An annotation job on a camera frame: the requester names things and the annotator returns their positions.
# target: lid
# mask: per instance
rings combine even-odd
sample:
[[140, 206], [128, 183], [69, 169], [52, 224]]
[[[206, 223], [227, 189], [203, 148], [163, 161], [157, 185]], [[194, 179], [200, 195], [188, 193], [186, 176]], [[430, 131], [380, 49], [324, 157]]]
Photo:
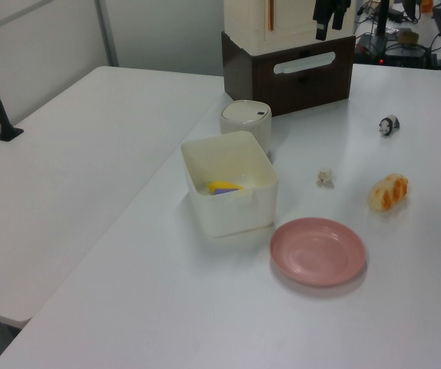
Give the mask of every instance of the lid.
[[269, 111], [270, 106], [263, 102], [238, 100], [229, 104], [221, 115], [229, 121], [249, 122], [265, 118]]

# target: dark brown wooden box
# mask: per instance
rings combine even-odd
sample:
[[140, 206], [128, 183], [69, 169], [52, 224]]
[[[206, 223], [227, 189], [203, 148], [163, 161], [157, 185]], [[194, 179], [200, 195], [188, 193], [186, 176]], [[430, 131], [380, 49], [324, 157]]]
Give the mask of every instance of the dark brown wooden box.
[[[233, 100], [268, 104], [273, 115], [311, 108], [349, 97], [355, 36], [251, 56], [222, 32], [224, 89]], [[275, 74], [280, 63], [334, 52], [335, 60], [290, 74]]]

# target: purple object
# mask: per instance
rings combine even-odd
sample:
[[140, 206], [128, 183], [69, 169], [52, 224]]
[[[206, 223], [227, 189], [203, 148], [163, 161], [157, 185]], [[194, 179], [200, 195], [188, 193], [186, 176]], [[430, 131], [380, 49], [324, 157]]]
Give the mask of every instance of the purple object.
[[225, 194], [226, 192], [237, 191], [237, 188], [216, 188], [214, 194]]

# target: white plastic container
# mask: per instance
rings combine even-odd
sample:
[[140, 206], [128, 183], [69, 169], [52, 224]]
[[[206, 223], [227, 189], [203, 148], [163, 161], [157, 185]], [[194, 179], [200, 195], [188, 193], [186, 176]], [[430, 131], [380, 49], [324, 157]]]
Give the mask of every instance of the white plastic container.
[[[254, 136], [237, 131], [181, 146], [191, 201], [204, 232], [213, 237], [264, 227], [274, 221], [278, 176]], [[243, 190], [210, 194], [211, 181]]]
[[220, 132], [250, 132], [268, 154], [272, 132], [272, 111], [263, 102], [237, 100], [229, 104], [219, 117]]
[[[316, 0], [274, 0], [270, 26], [269, 0], [224, 0], [224, 31], [252, 56], [316, 44], [317, 22], [313, 20]], [[328, 25], [327, 39], [352, 36], [356, 2], [351, 2], [341, 30]]]

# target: yellow toy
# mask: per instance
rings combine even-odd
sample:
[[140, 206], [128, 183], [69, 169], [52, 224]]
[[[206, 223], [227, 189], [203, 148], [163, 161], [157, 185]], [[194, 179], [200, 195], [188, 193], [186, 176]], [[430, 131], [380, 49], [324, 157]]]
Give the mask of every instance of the yellow toy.
[[243, 186], [240, 186], [238, 184], [226, 182], [226, 181], [212, 181], [208, 183], [208, 189], [211, 192], [211, 194], [217, 193], [224, 193], [229, 190], [236, 191], [236, 190], [244, 190]]

